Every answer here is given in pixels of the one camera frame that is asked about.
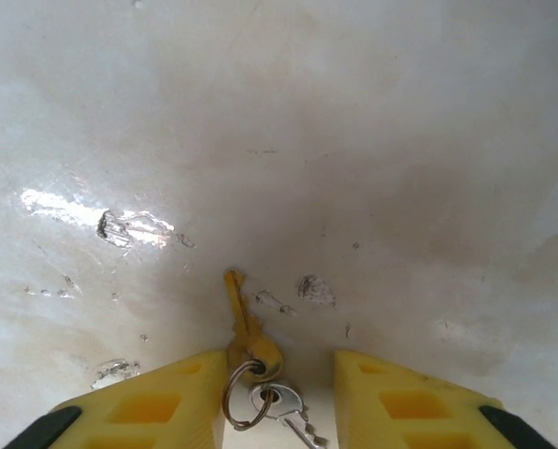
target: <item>dirty white surface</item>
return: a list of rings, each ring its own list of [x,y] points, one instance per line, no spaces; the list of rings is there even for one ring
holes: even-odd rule
[[[0,2],[0,446],[225,346],[228,267],[332,448],[337,347],[558,445],[558,0]]]

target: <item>black rubber pad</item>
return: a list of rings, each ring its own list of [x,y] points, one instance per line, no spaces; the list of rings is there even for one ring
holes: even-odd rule
[[[516,449],[555,449],[519,416],[490,405],[479,410]]]
[[[65,407],[38,418],[4,449],[48,449],[81,415],[81,408]]]

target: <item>yellow plastic object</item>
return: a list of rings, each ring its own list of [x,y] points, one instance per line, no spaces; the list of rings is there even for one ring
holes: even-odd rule
[[[51,449],[220,449],[224,351],[195,355],[85,396]]]
[[[501,403],[351,351],[335,353],[340,449],[514,449],[478,407]]]
[[[250,382],[271,381],[282,370],[282,353],[275,342],[263,333],[258,319],[248,312],[247,299],[241,293],[243,279],[243,274],[236,269],[229,269],[224,273],[224,284],[235,316],[235,338],[227,348],[229,365],[237,369],[247,360],[258,359],[264,362],[266,371],[260,375],[248,371],[244,377]]]

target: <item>key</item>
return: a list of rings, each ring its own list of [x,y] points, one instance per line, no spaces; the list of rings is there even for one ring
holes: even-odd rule
[[[304,415],[304,401],[295,390],[277,382],[255,385],[250,390],[250,402],[254,409],[260,411],[264,405],[265,395],[273,395],[273,403],[266,414],[267,418],[279,421],[289,428],[309,449],[323,449],[316,436],[308,430],[308,418]]]
[[[241,294],[243,274],[236,269],[224,273],[224,283],[235,316],[235,338],[227,348],[229,365],[236,369],[247,360],[260,360],[265,368],[244,374],[250,382],[267,382],[279,376],[282,369],[282,353],[277,345],[262,331],[262,325],[248,312],[247,299]]]

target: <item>yellow key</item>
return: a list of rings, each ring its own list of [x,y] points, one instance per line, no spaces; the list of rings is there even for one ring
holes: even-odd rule
[[[243,274],[236,269],[229,269],[224,273],[224,283],[235,316],[235,338],[227,348],[229,365],[236,369],[247,360],[260,360],[265,369],[260,372],[248,371],[244,377],[251,382],[275,379],[282,369],[282,353],[277,345],[264,335],[257,318],[248,312],[247,299],[241,294]]]

